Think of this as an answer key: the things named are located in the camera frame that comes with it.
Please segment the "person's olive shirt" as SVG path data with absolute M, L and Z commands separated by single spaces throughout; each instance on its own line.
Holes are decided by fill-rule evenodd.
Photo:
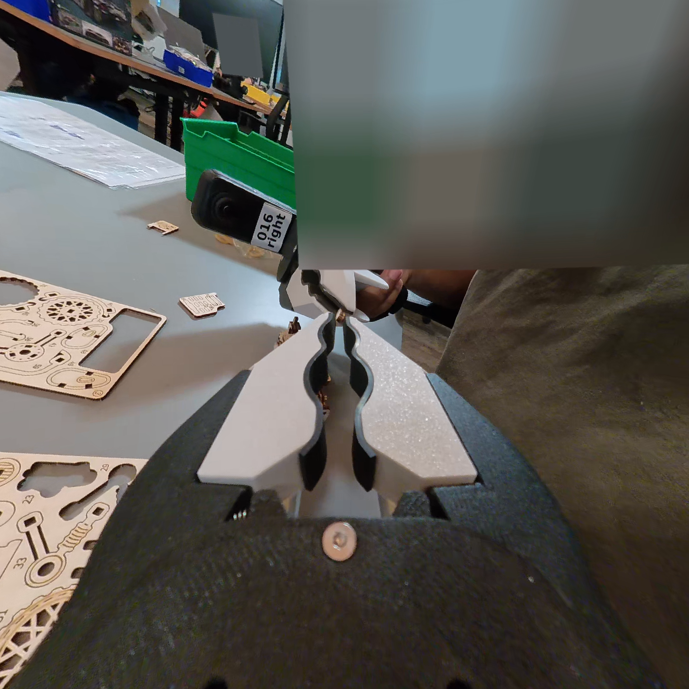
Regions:
M 478 271 L 437 374 L 577 531 L 670 688 L 688 687 L 688 266 Z

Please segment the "printed paper instruction sheet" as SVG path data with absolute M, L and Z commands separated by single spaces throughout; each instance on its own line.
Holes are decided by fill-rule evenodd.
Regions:
M 185 178 L 185 166 L 38 100 L 1 97 L 1 141 L 109 188 Z

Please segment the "small blue parts tray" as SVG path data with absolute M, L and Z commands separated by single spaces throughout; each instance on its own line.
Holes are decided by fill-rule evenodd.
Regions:
M 171 72 L 204 87 L 213 85 L 214 73 L 211 67 L 199 57 L 178 46 L 163 51 L 163 63 Z

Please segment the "grey desk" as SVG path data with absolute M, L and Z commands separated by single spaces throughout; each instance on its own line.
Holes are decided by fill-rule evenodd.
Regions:
M 104 400 L 1 384 L 1 451 L 150 458 L 273 349 L 293 314 L 272 260 L 242 258 L 193 221 L 185 183 L 110 189 L 1 143 L 1 269 L 157 312 L 160 332 Z M 164 220 L 166 236 L 147 224 Z M 195 320 L 178 304 L 216 293 Z

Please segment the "wooden puzzle sheet spoked wheel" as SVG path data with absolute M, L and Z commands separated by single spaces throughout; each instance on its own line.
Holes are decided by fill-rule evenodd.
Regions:
M 1 454 L 1 687 L 72 597 L 120 497 L 147 459 Z

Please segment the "long wooden table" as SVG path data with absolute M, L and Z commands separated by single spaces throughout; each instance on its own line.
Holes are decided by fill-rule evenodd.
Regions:
M 22 70 L 26 91 L 38 93 L 32 39 L 60 43 L 60 50 L 66 46 L 80 55 L 87 55 L 87 66 L 100 79 L 118 83 L 126 88 L 139 88 L 154 94 L 154 139 L 180 151 L 182 146 L 182 118 L 186 105 L 195 98 L 207 97 L 217 103 L 223 102 L 237 108 L 253 110 L 266 116 L 266 134 L 280 136 L 280 142 L 287 145 L 291 128 L 289 103 L 270 108 L 261 103 L 250 103 L 237 99 L 213 86 L 204 86 L 180 74 L 168 70 L 164 65 L 151 64 L 135 56 L 124 55 L 109 47 L 71 33 L 51 22 L 45 22 L 22 11 L 6 1 L 1 2 L 1 37 L 14 41 Z

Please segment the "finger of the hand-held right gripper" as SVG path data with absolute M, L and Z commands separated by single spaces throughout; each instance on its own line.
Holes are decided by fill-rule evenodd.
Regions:
M 318 306 L 323 312 L 354 316 L 356 279 L 353 270 L 318 271 Z
M 296 271 L 286 287 L 289 308 L 298 315 L 322 315 L 326 308 L 309 293 L 309 286 L 303 282 L 303 273 Z

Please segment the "clear bag of small parts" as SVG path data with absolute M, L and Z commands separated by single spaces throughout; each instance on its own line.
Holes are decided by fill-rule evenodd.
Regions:
M 214 238 L 218 243 L 222 245 L 233 247 L 242 258 L 253 260 L 272 260 L 275 256 L 275 254 L 271 254 L 271 252 L 268 252 L 265 249 L 241 242 L 235 238 L 231 238 L 223 234 L 214 234 Z

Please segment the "printed cardboard box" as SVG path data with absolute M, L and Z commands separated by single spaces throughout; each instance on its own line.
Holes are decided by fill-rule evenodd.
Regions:
M 49 1 L 52 22 L 73 34 L 132 55 L 130 1 Z

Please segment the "wooden puzzle sheet rectangular window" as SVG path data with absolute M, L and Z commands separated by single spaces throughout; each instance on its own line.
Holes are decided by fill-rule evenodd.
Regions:
M 30 287 L 33 295 L 1 306 L 1 381 L 32 389 L 102 400 L 115 387 L 167 318 L 155 312 L 68 290 L 8 271 L 3 285 Z M 83 363 L 111 336 L 114 319 L 125 312 L 156 322 L 115 372 Z

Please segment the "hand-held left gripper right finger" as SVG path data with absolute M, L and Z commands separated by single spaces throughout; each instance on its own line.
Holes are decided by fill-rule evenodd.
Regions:
M 355 515 L 389 517 L 405 493 L 465 487 L 479 472 L 426 371 L 347 318 L 349 356 L 342 466 L 351 474 Z

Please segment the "green plastic bin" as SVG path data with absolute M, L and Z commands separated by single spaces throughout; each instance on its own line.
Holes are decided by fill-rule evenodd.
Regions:
M 236 123 L 184 118 L 185 193 L 192 201 L 202 173 L 215 169 L 296 209 L 294 152 Z

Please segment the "person's right hand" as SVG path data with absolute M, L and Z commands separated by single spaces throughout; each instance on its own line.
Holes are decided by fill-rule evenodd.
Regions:
M 384 269 L 378 271 L 386 287 L 365 286 L 357 292 L 357 309 L 369 320 L 385 315 L 400 296 L 413 273 L 411 269 Z

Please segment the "small slotted wooden panel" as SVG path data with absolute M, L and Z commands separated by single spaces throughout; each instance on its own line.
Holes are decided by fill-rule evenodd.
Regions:
M 214 316 L 226 307 L 216 293 L 180 297 L 178 304 L 195 320 Z

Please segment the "yellow plastic bin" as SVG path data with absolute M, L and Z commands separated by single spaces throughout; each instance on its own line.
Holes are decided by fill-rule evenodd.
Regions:
M 243 81 L 242 86 L 245 89 L 244 98 L 246 100 L 268 109 L 273 109 L 282 97 L 279 93 L 269 93 L 256 87 L 254 84 L 249 83 L 249 80 Z

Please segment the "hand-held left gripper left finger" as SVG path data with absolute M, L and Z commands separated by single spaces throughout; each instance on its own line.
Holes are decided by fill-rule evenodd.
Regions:
M 327 460 L 323 393 L 335 318 L 324 314 L 251 368 L 201 462 L 204 484 L 275 491 L 296 517 Z

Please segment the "person's right forearm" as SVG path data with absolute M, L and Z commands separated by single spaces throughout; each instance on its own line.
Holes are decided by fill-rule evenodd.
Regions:
M 448 309 L 459 309 L 476 270 L 410 269 L 403 284 L 412 293 Z

